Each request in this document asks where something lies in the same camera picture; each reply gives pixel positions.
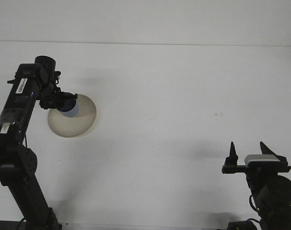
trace barcode label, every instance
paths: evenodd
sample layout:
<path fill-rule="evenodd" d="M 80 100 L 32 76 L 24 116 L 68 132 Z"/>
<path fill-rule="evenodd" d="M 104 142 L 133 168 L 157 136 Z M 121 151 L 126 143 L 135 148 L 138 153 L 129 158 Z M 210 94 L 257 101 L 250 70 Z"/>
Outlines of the barcode label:
<path fill-rule="evenodd" d="M 17 90 L 15 93 L 23 93 L 27 80 L 28 80 L 27 78 L 21 79 L 19 87 L 17 87 Z"/>

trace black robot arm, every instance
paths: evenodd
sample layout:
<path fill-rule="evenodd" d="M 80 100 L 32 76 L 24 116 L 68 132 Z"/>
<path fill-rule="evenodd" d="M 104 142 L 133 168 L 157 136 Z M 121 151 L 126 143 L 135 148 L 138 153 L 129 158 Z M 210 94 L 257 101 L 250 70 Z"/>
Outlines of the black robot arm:
<path fill-rule="evenodd" d="M 39 56 L 33 64 L 21 64 L 0 115 L 0 182 L 8 186 L 28 229 L 59 230 L 57 218 L 48 207 L 35 176 L 37 157 L 23 145 L 36 100 L 44 109 L 62 107 L 77 95 L 63 93 L 56 86 L 60 72 L 56 62 Z"/>
<path fill-rule="evenodd" d="M 271 151 L 260 142 L 262 154 L 248 155 L 245 165 L 237 165 L 233 143 L 230 156 L 226 158 L 222 172 L 245 173 L 251 190 L 250 205 L 261 217 L 262 230 L 291 230 L 291 181 L 278 173 L 287 173 L 291 169 L 286 157 Z M 254 230 L 252 223 L 246 221 L 231 222 L 228 230 Z"/>

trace white wall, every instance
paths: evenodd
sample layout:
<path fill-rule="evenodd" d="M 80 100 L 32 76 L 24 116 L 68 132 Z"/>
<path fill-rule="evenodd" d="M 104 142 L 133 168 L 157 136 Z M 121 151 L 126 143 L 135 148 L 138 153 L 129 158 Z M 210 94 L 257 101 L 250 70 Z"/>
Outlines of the white wall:
<path fill-rule="evenodd" d="M 256 217 L 245 176 L 221 173 L 231 141 L 240 163 L 262 140 L 291 165 L 291 47 L 0 42 L 0 112 L 6 80 L 41 54 L 99 109 L 79 138 L 33 113 L 28 145 L 61 222 L 223 228 Z M 0 219 L 20 217 L 0 185 Z"/>
<path fill-rule="evenodd" d="M 245 176 L 221 173 L 231 141 L 240 163 L 262 140 L 291 165 L 291 47 L 268 46 L 291 46 L 290 0 L 0 1 L 0 112 L 18 65 L 54 58 L 99 111 L 78 138 L 33 113 L 60 222 L 225 228 L 257 218 Z M 0 185 L 0 219 L 20 218 Z"/>
<path fill-rule="evenodd" d="M 291 0 L 0 0 L 0 40 L 291 46 Z"/>

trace white label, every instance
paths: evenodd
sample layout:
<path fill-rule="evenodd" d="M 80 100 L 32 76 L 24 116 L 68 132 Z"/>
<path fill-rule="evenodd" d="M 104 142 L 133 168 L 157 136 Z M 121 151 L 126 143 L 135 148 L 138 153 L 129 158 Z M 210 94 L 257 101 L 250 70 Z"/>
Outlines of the white label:
<path fill-rule="evenodd" d="M 10 127 L 10 123 L 3 123 L 1 130 L 0 130 L 0 133 L 7 134 L 9 127 Z"/>
<path fill-rule="evenodd" d="M 28 80 L 27 78 L 21 79 L 19 87 L 17 87 L 17 90 L 15 93 L 23 93 L 27 80 Z"/>

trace black cable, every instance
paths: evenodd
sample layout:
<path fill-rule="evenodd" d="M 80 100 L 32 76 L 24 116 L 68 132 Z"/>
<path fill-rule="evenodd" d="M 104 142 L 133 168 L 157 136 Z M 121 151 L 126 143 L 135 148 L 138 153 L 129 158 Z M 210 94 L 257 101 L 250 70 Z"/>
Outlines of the black cable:
<path fill-rule="evenodd" d="M 247 219 L 247 220 L 244 222 L 242 230 L 245 229 L 245 224 L 246 224 L 248 221 L 251 221 L 251 220 L 252 220 L 252 221 L 255 221 L 255 222 L 258 223 L 258 224 L 260 224 L 260 221 L 258 221 L 257 219 L 249 218 L 249 219 Z"/>
<path fill-rule="evenodd" d="M 27 147 L 27 138 L 26 138 L 26 133 L 25 133 L 25 145 L 26 145 L 26 148 L 28 148 L 28 147 Z"/>
<path fill-rule="evenodd" d="M 18 230 L 20 228 L 21 223 L 25 220 L 25 217 L 23 219 L 21 219 L 21 221 L 19 222 L 19 224 L 16 226 L 15 230 Z"/>
<path fill-rule="evenodd" d="M 253 202 L 252 202 L 252 195 L 250 195 L 249 202 L 250 202 L 250 206 L 251 206 L 251 208 L 252 208 L 255 212 L 258 212 L 258 211 L 257 211 L 257 208 L 253 205 Z"/>

